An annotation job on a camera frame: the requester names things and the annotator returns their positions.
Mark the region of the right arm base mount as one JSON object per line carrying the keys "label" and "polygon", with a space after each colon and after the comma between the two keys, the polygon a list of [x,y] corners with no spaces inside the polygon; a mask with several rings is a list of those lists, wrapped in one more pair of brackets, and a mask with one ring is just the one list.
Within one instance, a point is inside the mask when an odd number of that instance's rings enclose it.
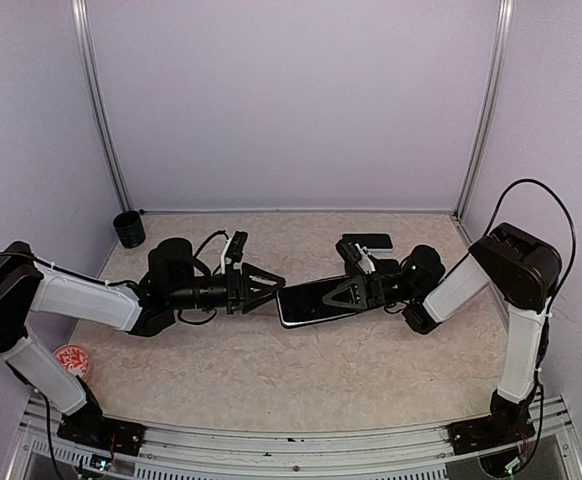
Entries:
{"label": "right arm base mount", "polygon": [[531,438],[536,434],[529,413],[535,389],[518,403],[494,391],[489,414],[448,425],[447,431],[455,455],[495,448]]}

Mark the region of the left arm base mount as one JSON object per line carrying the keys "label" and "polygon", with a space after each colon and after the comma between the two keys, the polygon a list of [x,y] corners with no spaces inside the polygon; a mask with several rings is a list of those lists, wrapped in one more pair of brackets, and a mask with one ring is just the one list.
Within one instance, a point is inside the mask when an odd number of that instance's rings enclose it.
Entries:
{"label": "left arm base mount", "polygon": [[145,432],[143,424],[105,416],[95,396],[88,391],[84,406],[71,415],[62,415],[57,435],[111,454],[137,457]]}

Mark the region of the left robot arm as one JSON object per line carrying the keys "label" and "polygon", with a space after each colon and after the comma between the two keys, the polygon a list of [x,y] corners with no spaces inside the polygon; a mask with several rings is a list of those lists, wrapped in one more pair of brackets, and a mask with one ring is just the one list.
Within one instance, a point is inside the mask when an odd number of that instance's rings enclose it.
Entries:
{"label": "left robot arm", "polygon": [[108,418],[88,388],[70,375],[30,333],[32,312],[87,320],[152,337],[173,325],[178,313],[201,310],[248,313],[272,300],[283,277],[242,260],[246,235],[236,233],[223,251],[219,274],[193,252],[190,241],[169,238],[148,254],[148,271],[138,282],[108,282],[70,272],[35,256],[21,241],[0,252],[0,358],[66,416],[92,445],[111,434]]}

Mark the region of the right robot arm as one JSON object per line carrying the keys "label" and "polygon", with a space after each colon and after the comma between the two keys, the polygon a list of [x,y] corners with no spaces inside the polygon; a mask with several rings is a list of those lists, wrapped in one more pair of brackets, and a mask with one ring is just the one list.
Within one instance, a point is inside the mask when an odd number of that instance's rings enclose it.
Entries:
{"label": "right robot arm", "polygon": [[560,283],[562,259],[547,242],[502,223],[482,236],[451,268],[431,246],[420,244],[399,270],[361,269],[322,298],[350,312],[401,304],[407,325],[427,335],[485,290],[508,315],[507,346],[496,397],[520,404],[536,387],[545,321]]}

